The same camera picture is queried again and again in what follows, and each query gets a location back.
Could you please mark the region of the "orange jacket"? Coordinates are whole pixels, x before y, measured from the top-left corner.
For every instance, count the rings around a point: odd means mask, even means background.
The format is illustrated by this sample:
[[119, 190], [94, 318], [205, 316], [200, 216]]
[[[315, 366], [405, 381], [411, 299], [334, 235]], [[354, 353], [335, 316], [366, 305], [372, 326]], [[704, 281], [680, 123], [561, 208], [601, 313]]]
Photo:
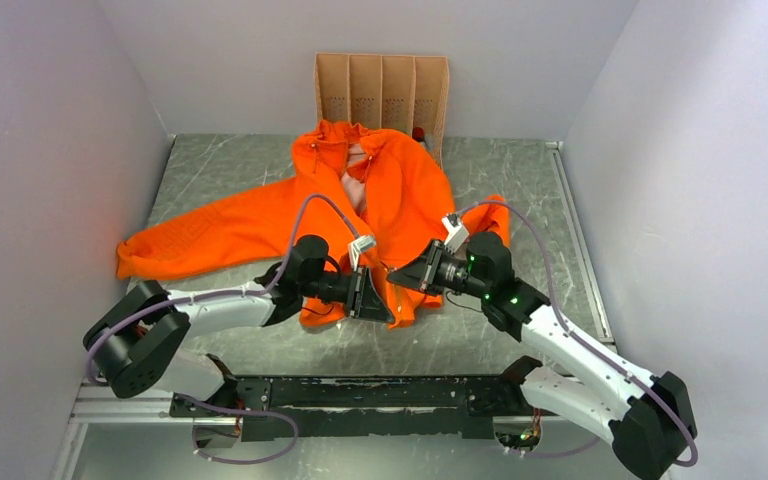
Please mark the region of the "orange jacket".
[[360, 258], [394, 315], [410, 326], [439, 296], [388, 283], [387, 274], [444, 239], [443, 219], [456, 209], [450, 181], [410, 135], [323, 121], [291, 149], [292, 177], [208, 203], [118, 244], [117, 275], [177, 280], [285, 254], [292, 235], [324, 238], [341, 267], [348, 246], [370, 235]]

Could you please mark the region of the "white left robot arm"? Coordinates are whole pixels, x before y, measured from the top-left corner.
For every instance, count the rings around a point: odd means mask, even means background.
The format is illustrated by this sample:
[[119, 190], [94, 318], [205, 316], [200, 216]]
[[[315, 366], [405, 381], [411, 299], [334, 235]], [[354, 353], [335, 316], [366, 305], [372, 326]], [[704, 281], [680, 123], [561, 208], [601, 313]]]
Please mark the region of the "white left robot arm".
[[86, 332], [86, 374], [102, 375], [120, 399], [160, 388], [194, 396], [209, 414], [224, 415], [237, 400], [229, 372], [214, 357], [182, 350], [182, 343], [238, 327], [280, 324], [301, 312], [307, 299], [330, 310], [341, 307], [349, 318], [394, 323], [370, 268], [359, 263], [374, 244], [369, 235], [350, 242], [347, 273], [323, 238], [305, 235], [264, 275], [237, 287], [187, 292], [143, 281]]

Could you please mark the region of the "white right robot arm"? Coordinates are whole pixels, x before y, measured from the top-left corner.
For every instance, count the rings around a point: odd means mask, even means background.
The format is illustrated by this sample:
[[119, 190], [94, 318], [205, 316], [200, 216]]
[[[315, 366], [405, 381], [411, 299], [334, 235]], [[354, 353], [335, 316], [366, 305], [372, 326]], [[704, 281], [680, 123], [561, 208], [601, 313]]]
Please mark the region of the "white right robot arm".
[[479, 299], [497, 330], [569, 372], [564, 377], [540, 366], [504, 382], [499, 398], [508, 412], [522, 414], [532, 406], [565, 418], [609, 444], [640, 479], [661, 478], [680, 465], [684, 452], [698, 455], [686, 383], [672, 372], [656, 375], [635, 365], [575, 326], [552, 300], [516, 276], [511, 252], [498, 235], [474, 235], [464, 258], [432, 240], [387, 280], [419, 293], [453, 291]]

